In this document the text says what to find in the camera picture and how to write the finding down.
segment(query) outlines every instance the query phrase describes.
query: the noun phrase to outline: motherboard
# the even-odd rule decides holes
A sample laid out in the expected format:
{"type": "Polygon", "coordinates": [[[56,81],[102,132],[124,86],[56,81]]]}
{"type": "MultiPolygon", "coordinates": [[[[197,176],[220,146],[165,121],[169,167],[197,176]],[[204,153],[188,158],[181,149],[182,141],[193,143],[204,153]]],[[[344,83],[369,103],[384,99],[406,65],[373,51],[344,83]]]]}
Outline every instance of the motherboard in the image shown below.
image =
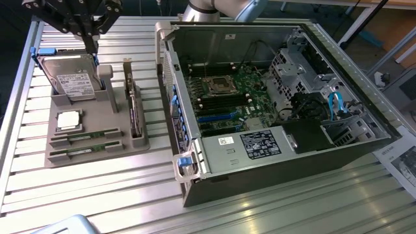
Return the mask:
{"type": "Polygon", "coordinates": [[[204,137],[268,127],[276,113],[254,67],[230,75],[185,79],[194,116],[204,137]]]}

